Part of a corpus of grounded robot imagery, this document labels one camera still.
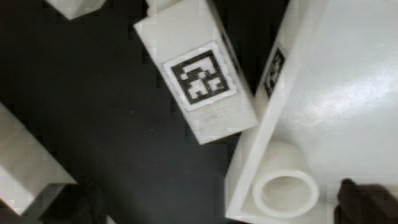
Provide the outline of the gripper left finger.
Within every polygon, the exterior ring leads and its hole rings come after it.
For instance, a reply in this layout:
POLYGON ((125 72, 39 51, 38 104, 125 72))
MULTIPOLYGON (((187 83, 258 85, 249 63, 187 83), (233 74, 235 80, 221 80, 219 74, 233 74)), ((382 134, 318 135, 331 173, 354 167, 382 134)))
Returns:
POLYGON ((107 224, 107 205, 93 185, 50 184, 22 215, 20 224, 107 224))

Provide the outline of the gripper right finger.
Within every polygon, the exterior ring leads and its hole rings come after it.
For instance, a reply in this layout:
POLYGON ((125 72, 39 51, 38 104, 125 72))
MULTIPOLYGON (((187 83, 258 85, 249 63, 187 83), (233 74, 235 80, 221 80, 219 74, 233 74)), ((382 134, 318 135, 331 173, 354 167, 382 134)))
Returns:
POLYGON ((334 224, 398 224, 398 198, 379 184, 341 181, 334 224))

